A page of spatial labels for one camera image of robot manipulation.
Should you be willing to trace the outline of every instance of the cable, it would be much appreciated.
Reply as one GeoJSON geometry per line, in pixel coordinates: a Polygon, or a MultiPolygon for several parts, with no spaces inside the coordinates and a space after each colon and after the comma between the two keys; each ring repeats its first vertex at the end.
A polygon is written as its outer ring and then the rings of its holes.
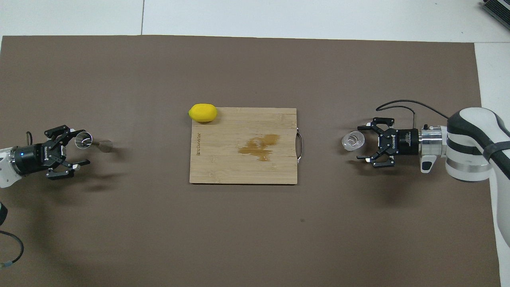
{"type": "Polygon", "coordinates": [[[441,115],[442,117],[448,119],[449,117],[443,113],[441,113],[440,111],[432,108],[431,106],[429,105],[426,105],[422,102],[418,102],[418,101],[415,101],[415,100],[394,100],[394,101],[391,101],[391,102],[387,102],[385,104],[382,104],[380,106],[378,106],[377,108],[375,108],[375,111],[379,112],[379,111],[383,111],[383,110],[387,110],[387,109],[391,109],[391,108],[404,108],[404,109],[408,109],[410,110],[412,113],[413,113],[413,128],[415,127],[415,115],[416,113],[414,112],[414,110],[410,107],[406,107],[406,106],[390,106],[390,107],[385,107],[387,105],[390,105],[390,104],[394,104],[394,103],[402,103],[402,102],[407,102],[407,103],[415,103],[415,104],[418,104],[418,105],[422,105],[424,106],[425,108],[428,108],[436,113],[438,113],[439,115],[441,115]]]}
{"type": "Polygon", "coordinates": [[[13,265],[14,263],[16,263],[16,261],[18,261],[21,258],[21,256],[23,255],[23,251],[25,250],[25,247],[23,246],[23,242],[21,241],[21,239],[19,239],[19,237],[15,236],[14,234],[6,232],[6,231],[2,231],[2,230],[0,230],[0,233],[8,235],[8,236],[14,238],[19,243],[19,255],[18,255],[18,257],[16,257],[16,259],[14,259],[12,261],[7,261],[7,262],[4,262],[4,263],[0,263],[0,269],[2,269],[2,268],[9,267],[10,265],[13,265]]]}
{"type": "Polygon", "coordinates": [[[31,146],[32,143],[33,143],[32,133],[31,132],[26,132],[26,134],[27,134],[27,145],[31,146]]]}

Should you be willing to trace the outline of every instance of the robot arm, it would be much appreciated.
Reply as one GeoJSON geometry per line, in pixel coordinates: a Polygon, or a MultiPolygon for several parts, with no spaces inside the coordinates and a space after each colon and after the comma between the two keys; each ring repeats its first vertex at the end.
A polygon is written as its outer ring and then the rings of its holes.
{"type": "MultiPolygon", "coordinates": [[[[43,170],[47,170],[46,178],[52,180],[73,177],[80,166],[90,164],[90,161],[66,161],[65,146],[83,131],[85,130],[75,131],[67,126],[60,126],[44,132],[48,139],[44,143],[1,149],[0,188],[11,186],[22,176],[43,170]],[[54,169],[60,165],[64,166],[64,169],[56,172],[54,169]]],[[[7,208],[0,203],[0,225],[6,216],[7,208]]]]}
{"type": "Polygon", "coordinates": [[[393,118],[375,117],[358,130],[372,130],[378,135],[378,151],[372,156],[358,156],[375,168],[395,165],[395,156],[419,154],[420,169],[429,173],[437,157],[446,157],[447,173],[462,181],[486,180],[494,170],[497,179],[498,228],[510,246],[510,132],[495,113],[484,108],[463,109],[448,118],[447,127],[425,125],[418,129],[395,130],[393,118]],[[377,127],[386,124],[386,131],[377,127]],[[386,162],[376,160],[383,154],[386,162]]]}
{"type": "Polygon", "coordinates": [[[510,132],[498,115],[484,108],[463,109],[448,119],[446,171],[465,181],[496,174],[496,221],[510,246],[510,132]]]}

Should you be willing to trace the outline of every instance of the small metal cylinder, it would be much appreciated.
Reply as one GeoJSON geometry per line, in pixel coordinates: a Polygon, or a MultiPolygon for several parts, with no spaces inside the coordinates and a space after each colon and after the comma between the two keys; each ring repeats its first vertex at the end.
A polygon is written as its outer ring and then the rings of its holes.
{"type": "Polygon", "coordinates": [[[422,155],[444,155],[446,154],[445,140],[443,140],[442,127],[428,127],[421,129],[419,136],[420,151],[422,155]]]}

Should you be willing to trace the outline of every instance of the cutting board handle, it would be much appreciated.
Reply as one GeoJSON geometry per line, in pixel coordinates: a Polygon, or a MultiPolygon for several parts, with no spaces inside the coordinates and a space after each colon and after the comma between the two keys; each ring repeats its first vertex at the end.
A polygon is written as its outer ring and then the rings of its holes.
{"type": "Polygon", "coordinates": [[[296,137],[299,138],[299,143],[301,146],[301,148],[299,149],[300,150],[299,156],[297,157],[297,164],[299,164],[299,161],[301,160],[301,156],[303,155],[303,137],[299,133],[299,128],[296,128],[296,137]]]}

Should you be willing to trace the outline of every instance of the black cable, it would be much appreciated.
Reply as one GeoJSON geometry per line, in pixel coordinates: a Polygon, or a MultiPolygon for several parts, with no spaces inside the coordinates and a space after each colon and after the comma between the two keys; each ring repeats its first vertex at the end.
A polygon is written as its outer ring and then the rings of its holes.
{"type": "Polygon", "coordinates": [[[31,146],[33,142],[34,141],[32,139],[32,133],[31,132],[27,132],[27,145],[31,146]]]}
{"type": "Polygon", "coordinates": [[[375,110],[376,110],[376,111],[380,111],[380,108],[382,108],[382,107],[384,107],[384,106],[387,106],[387,105],[390,105],[390,104],[394,104],[394,103],[401,103],[401,102],[408,102],[408,103],[415,103],[415,104],[418,104],[418,105],[422,105],[422,106],[424,106],[425,108],[431,109],[432,111],[434,111],[434,112],[436,112],[436,113],[440,114],[440,115],[441,115],[442,117],[444,117],[444,118],[449,118],[449,116],[447,116],[447,115],[443,114],[442,112],[440,112],[440,111],[438,111],[438,110],[436,110],[436,109],[432,108],[431,106],[426,105],[426,104],[424,104],[424,103],[422,103],[422,102],[415,101],[415,100],[395,100],[395,101],[391,101],[391,102],[387,102],[387,103],[385,103],[385,104],[382,104],[382,105],[378,106],[375,110]]]}
{"type": "Polygon", "coordinates": [[[406,106],[389,106],[389,107],[385,107],[385,108],[381,108],[382,106],[379,106],[377,109],[375,109],[375,111],[384,111],[384,110],[387,110],[387,109],[391,109],[391,108],[404,108],[404,109],[408,109],[409,111],[411,111],[413,113],[413,128],[415,128],[415,115],[416,113],[414,112],[414,110],[410,107],[406,107],[406,106]]]}
{"type": "Polygon", "coordinates": [[[2,230],[0,230],[0,233],[8,235],[8,236],[14,238],[16,241],[18,241],[18,243],[19,243],[19,255],[18,255],[18,257],[16,257],[16,259],[14,259],[12,261],[8,261],[10,263],[16,263],[16,261],[18,261],[21,258],[21,256],[23,255],[23,251],[25,250],[25,247],[23,246],[23,242],[21,241],[21,239],[19,239],[19,237],[15,236],[12,233],[9,233],[9,232],[6,232],[6,231],[2,231],[2,230]]]}
{"type": "Polygon", "coordinates": [[[432,108],[431,106],[429,105],[426,105],[422,102],[418,102],[418,101],[415,101],[415,100],[394,100],[394,101],[391,101],[391,102],[387,102],[385,104],[382,104],[380,106],[378,106],[377,108],[375,108],[375,111],[383,111],[383,110],[387,110],[387,109],[391,109],[391,108],[404,108],[404,109],[408,109],[410,110],[412,113],[413,113],[413,128],[415,127],[415,115],[416,113],[414,112],[414,110],[410,107],[406,107],[406,106],[390,106],[390,107],[384,107],[384,106],[387,106],[387,105],[390,105],[390,104],[394,104],[394,103],[402,103],[402,102],[407,102],[407,103],[415,103],[415,104],[418,104],[418,105],[422,105],[424,106],[425,108],[428,108],[436,113],[438,113],[439,115],[441,115],[442,117],[448,119],[449,117],[443,113],[441,113],[440,111],[432,108]]]}

